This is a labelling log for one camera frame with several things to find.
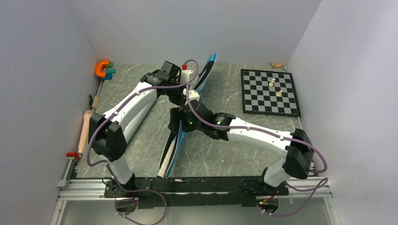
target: black chessboard frame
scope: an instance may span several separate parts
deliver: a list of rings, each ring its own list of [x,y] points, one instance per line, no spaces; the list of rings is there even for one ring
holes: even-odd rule
[[[296,104],[297,113],[285,113],[285,112],[283,113],[283,112],[246,110],[246,108],[245,108],[245,106],[246,106],[246,104],[245,104],[245,87],[244,87],[245,84],[244,84],[244,77],[243,77],[245,75],[245,72],[255,72],[256,76],[261,76],[261,73],[278,74],[278,77],[275,77],[275,79],[276,79],[275,82],[276,83],[279,82],[279,79],[281,78],[281,76],[284,77],[284,75],[288,75],[289,79],[291,80],[291,86],[292,86],[291,89],[292,90],[290,90],[290,91],[291,91],[291,93],[293,93],[293,97],[294,97],[294,101],[295,101],[295,104]],[[243,112],[244,113],[301,117],[300,108],[299,108],[299,102],[297,100],[297,94],[296,94],[296,90],[295,90],[295,87],[294,87],[293,76],[292,76],[291,73],[267,71],[267,70],[241,69],[241,85],[242,85],[242,108],[243,108]],[[268,88],[275,88],[275,91],[269,91],[270,92],[270,96],[276,96],[276,93],[281,89],[281,87],[275,87],[275,86],[274,87],[268,87]],[[287,97],[287,93],[286,92],[282,92],[282,97]]]

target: rolling pin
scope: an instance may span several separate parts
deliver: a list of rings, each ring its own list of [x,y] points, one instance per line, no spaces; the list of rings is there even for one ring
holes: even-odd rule
[[[80,141],[79,146],[77,148],[77,153],[79,155],[83,155],[83,152],[87,145],[87,138],[88,138],[88,128],[90,125],[90,117],[92,116],[91,110],[86,110],[83,115],[83,126],[82,126],[82,133],[80,134]]]

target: table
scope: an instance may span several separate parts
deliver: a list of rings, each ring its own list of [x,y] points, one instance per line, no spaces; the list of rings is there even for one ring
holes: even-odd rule
[[[105,81],[99,98],[97,112],[102,114],[113,108],[137,85],[139,79],[161,65],[121,65],[110,81]],[[250,123],[281,131],[299,128],[294,117],[245,114],[242,111],[240,69],[274,70],[270,66],[215,63],[201,101],[213,112],[233,114]],[[155,177],[164,145],[169,135],[169,110],[176,107],[161,96],[142,121],[128,143],[125,153],[130,169],[138,177]],[[244,176],[260,175],[263,169],[280,158],[275,153],[245,143],[212,140],[199,131],[188,133],[180,149],[171,177],[188,176]],[[94,151],[91,161],[100,160]],[[103,164],[89,167],[85,160],[76,166],[78,178],[109,176]]]

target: chessboard square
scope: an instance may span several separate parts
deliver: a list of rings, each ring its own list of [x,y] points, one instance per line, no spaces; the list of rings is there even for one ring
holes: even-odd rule
[[[290,108],[285,108],[285,113],[291,114],[291,109]]]
[[[273,112],[273,113],[278,113],[279,112],[278,111],[278,107],[272,106],[271,108],[272,108],[271,112]]]
[[[290,108],[297,109],[297,104],[296,103],[290,103]]]
[[[286,103],[289,103],[289,98],[288,97],[282,97],[282,101],[286,102]]]

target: marble tabletop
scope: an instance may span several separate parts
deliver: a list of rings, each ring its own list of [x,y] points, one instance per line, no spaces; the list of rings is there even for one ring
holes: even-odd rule
[[[161,65],[115,66],[117,71],[110,81],[105,81],[99,97],[97,112],[102,114],[123,100],[137,85],[139,79]],[[246,114],[242,111],[240,69],[274,70],[270,66],[218,64],[208,78],[201,101],[213,112],[233,114],[250,123],[275,130],[294,131],[299,128],[295,117]],[[141,125],[130,140],[125,156],[130,169],[138,177],[155,177],[159,160],[169,135],[169,110],[176,107],[166,96],[156,100]],[[262,170],[280,158],[267,149],[240,142],[212,140],[199,131],[188,133],[180,149],[171,177],[187,176],[243,176],[260,175]],[[92,151],[91,161],[100,158]],[[89,167],[85,160],[76,166],[78,178],[109,176],[103,164]]]

